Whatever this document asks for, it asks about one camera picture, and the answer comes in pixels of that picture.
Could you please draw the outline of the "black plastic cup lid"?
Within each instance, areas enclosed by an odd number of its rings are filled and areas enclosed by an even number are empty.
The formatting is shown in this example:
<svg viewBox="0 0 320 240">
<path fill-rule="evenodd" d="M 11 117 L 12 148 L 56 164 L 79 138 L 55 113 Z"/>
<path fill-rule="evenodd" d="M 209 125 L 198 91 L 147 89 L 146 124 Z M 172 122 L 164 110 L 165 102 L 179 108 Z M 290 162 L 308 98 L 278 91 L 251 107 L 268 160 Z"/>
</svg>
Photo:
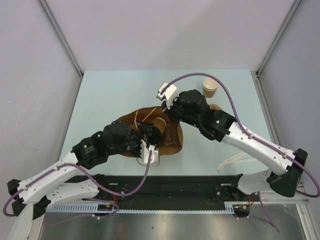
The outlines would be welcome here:
<svg viewBox="0 0 320 240">
<path fill-rule="evenodd" d="M 161 140 L 162 140 L 161 131 L 157 127 L 153 126 L 151 128 L 151 135 L 148 138 L 149 143 L 151 145 L 157 145 L 161 142 Z"/>
</svg>

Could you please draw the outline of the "brown paper coffee cup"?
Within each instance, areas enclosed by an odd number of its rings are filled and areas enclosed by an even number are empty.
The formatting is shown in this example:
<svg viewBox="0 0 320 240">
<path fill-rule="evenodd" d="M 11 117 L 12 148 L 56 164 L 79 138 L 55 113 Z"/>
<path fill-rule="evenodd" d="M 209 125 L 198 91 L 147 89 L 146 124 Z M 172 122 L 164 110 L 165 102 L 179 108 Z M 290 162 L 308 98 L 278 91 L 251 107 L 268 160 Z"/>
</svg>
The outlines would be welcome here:
<svg viewBox="0 0 320 240">
<path fill-rule="evenodd" d="M 167 127 L 166 121 L 161 117 L 155 117 L 151 123 L 153 124 L 155 130 L 162 136 Z"/>
</svg>

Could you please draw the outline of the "brown pulp cup carrier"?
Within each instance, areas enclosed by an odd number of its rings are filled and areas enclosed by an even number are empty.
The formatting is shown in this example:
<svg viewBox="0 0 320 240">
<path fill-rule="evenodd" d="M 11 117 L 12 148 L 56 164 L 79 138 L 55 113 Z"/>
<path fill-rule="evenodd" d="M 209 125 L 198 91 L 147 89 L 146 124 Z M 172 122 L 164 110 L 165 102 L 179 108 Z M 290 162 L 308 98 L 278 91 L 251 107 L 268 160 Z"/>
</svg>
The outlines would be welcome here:
<svg viewBox="0 0 320 240">
<path fill-rule="evenodd" d="M 160 146 L 180 146 L 183 142 L 183 132 L 180 124 L 167 122 Z"/>
<path fill-rule="evenodd" d="M 214 111 L 216 111 L 216 110 L 218 110 L 218 111 L 223 111 L 223 109 L 222 109 L 220 106 L 216 105 L 216 104 L 210 104 L 210 105 L 209 105 L 209 108 L 210 108 L 211 110 L 214 110 Z"/>
</svg>

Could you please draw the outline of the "brown paper bag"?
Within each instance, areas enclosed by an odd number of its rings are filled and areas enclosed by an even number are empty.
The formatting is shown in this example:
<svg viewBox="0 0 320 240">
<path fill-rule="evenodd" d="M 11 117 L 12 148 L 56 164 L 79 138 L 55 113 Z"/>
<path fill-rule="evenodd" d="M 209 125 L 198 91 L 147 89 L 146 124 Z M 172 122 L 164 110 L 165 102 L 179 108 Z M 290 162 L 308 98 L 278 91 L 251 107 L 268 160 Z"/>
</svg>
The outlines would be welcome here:
<svg viewBox="0 0 320 240">
<path fill-rule="evenodd" d="M 115 120 L 115 123 L 126 124 L 128 128 L 128 133 L 132 129 L 137 130 L 137 122 L 143 123 L 151 123 L 151 121 L 160 117 L 165 120 L 166 123 L 173 123 L 169 117 L 163 112 L 163 108 L 161 106 L 152 106 L 152 107 L 143 107 L 137 109 L 131 113 L 123 115 Z M 170 145 L 170 146 L 161 146 L 160 143 L 155 145 L 159 150 L 159 155 L 162 156 L 170 156 L 179 153 L 183 148 L 183 142 L 180 145 Z"/>
</svg>

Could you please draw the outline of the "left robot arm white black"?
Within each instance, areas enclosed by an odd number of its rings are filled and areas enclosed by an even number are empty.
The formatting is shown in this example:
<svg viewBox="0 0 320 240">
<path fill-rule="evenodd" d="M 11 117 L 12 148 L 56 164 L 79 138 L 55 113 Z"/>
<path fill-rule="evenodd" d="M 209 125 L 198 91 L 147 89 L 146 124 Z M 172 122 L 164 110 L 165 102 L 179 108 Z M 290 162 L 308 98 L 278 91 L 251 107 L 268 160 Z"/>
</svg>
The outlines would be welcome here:
<svg viewBox="0 0 320 240">
<path fill-rule="evenodd" d="M 103 201 L 110 195 L 128 197 L 135 194 L 146 181 L 142 177 L 139 185 L 127 193 L 116 192 L 105 183 L 102 175 L 91 176 L 88 170 L 106 163 L 110 156 L 133 154 L 145 160 L 146 169 L 158 157 L 156 145 L 162 138 L 162 132 L 154 123 L 137 123 L 132 129 L 116 120 L 102 131 L 82 139 L 65 157 L 26 179 L 12 179 L 7 183 L 10 198 L 3 207 L 7 217 L 17 217 L 27 205 L 33 207 L 32 219 L 41 217 L 48 208 L 72 200 Z"/>
</svg>

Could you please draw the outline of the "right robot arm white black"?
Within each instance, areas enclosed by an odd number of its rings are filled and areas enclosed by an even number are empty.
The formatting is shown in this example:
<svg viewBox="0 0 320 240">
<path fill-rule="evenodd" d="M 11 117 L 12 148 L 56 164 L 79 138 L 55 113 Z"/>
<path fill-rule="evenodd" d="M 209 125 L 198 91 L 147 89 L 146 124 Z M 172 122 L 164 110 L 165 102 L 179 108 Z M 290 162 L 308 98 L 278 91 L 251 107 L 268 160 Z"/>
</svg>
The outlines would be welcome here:
<svg viewBox="0 0 320 240">
<path fill-rule="evenodd" d="M 198 90 L 166 91 L 157 98 L 163 101 L 163 112 L 174 123 L 184 122 L 196 127 L 205 138 L 240 149 L 268 167 L 253 174 L 238 174 L 230 188 L 235 200 L 242 201 L 252 193 L 267 190 L 287 198 L 295 196 L 302 169 L 288 158 L 304 164 L 307 158 L 304 150 L 285 149 L 267 140 L 259 142 L 253 132 L 246 134 L 241 129 L 234 116 L 208 104 Z"/>
</svg>

